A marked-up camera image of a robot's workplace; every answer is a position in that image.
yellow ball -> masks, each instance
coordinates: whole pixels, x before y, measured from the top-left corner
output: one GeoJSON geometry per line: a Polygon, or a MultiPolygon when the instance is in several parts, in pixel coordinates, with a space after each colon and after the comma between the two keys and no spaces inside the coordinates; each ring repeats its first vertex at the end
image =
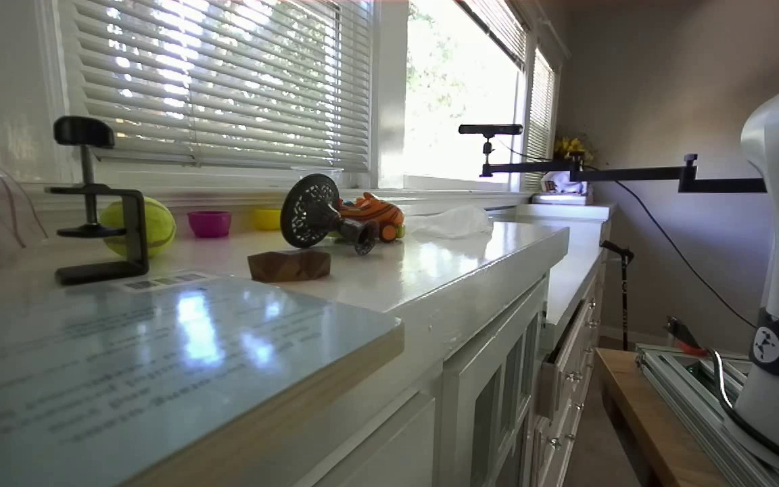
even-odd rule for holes
{"type": "MultiPolygon", "coordinates": [[[[147,214],[147,253],[158,258],[161,251],[165,251],[173,240],[176,240],[176,217],[170,214],[167,205],[163,205],[161,201],[143,197],[143,214],[147,214]]],[[[98,221],[103,226],[124,226],[121,220],[121,201],[108,203],[98,221]]],[[[113,239],[103,239],[103,243],[128,258],[128,245],[124,245],[124,235],[113,235],[113,239]]]]}

small cup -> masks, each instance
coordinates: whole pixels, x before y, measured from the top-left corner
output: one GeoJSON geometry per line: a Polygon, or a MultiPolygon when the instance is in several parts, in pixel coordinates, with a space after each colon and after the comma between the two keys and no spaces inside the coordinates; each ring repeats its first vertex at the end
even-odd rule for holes
{"type": "Polygon", "coordinates": [[[196,239],[228,239],[231,212],[193,212],[189,226],[196,239]]]}

cable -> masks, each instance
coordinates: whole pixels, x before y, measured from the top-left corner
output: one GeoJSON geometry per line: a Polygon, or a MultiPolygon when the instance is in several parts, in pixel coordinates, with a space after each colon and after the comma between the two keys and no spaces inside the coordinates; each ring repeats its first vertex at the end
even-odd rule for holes
{"type": "Polygon", "coordinates": [[[649,212],[649,205],[623,182],[615,182],[618,187],[623,187],[639,205],[641,212],[652,220],[652,225],[660,229],[660,235],[669,240],[669,245],[680,253],[680,259],[687,264],[687,271],[738,320],[744,321],[749,331],[756,331],[756,325],[741,317],[696,268],[694,263],[685,258],[685,251],[680,248],[680,243],[665,233],[665,226],[658,221],[658,217],[649,212]]]}

white wall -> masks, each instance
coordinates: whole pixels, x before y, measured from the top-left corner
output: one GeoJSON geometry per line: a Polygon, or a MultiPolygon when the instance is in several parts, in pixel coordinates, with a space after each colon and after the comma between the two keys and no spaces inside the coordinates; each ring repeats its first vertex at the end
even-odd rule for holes
{"type": "MultiPolygon", "coordinates": [[[[572,13],[572,63],[561,126],[618,166],[681,166],[702,155],[702,175],[756,175],[738,132],[756,106],[779,92],[779,2],[771,0],[625,0],[572,13]]],[[[677,195],[671,182],[633,182],[689,263],[756,320],[765,281],[771,212],[765,195],[677,195]]],[[[734,320],[680,263],[656,225],[615,183],[615,240],[631,264],[631,331],[660,335],[681,317],[711,345],[744,348],[749,327],[734,320]]],[[[606,327],[619,325],[619,264],[606,290],[606,327]]]]}

